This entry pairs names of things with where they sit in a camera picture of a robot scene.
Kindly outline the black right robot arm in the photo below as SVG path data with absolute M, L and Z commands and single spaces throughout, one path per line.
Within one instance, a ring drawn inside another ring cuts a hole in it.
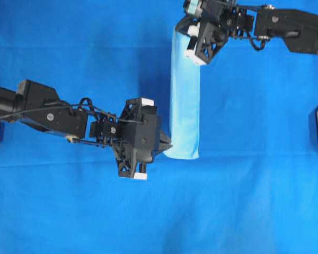
M 281 38 L 290 52 L 318 55 L 318 14 L 236 1 L 185 1 L 183 8 L 175 30 L 189 37 L 185 56 L 196 65 L 210 64 L 229 38 L 247 39 L 256 51 Z

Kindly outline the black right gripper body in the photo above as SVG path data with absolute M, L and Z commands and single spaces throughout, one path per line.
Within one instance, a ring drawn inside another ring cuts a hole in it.
M 195 51 L 184 52 L 184 56 L 190 59 L 195 65 L 208 65 L 219 52 L 219 50 L 227 43 L 227 33 L 210 22 L 199 22 L 199 34 L 188 34 L 189 37 L 196 36 L 198 42 Z

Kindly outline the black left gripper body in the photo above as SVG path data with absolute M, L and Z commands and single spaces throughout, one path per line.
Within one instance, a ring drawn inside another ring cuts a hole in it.
M 116 122 L 116 141 L 113 143 L 113 151 L 119 177 L 145 178 L 146 166 L 149 163 L 138 161 L 137 150 L 134 148 L 135 125 L 142 124 L 140 110 L 144 106 L 154 106 L 154 101 L 143 97 L 126 100 L 125 107 Z

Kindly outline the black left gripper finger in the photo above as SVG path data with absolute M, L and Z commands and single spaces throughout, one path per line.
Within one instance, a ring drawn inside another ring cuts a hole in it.
M 155 155 L 159 155 L 160 153 L 169 150 L 170 148 L 172 148 L 173 145 L 168 144 L 168 143 L 160 143 L 158 146 L 158 149 L 155 150 Z
M 163 130 L 160 130 L 160 143 L 171 144 L 171 138 Z

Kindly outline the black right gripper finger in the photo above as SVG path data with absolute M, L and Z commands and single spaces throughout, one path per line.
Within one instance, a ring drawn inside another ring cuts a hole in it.
M 176 31 L 182 34 L 199 34 L 200 19 L 194 16 L 185 16 L 177 25 Z
M 198 38 L 196 36 L 192 36 L 190 38 L 189 43 L 188 43 L 187 50 L 188 51 L 195 51 L 197 42 L 198 42 Z

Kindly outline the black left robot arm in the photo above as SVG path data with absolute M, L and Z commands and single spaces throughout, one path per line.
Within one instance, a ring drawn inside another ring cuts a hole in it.
M 151 99 L 128 99 L 117 116 L 95 107 L 88 97 L 70 104 L 54 88 L 31 80 L 15 92 L 0 87 L 0 135 L 3 121 L 19 121 L 70 143 L 110 147 L 123 178 L 146 180 L 147 165 L 173 146 Z

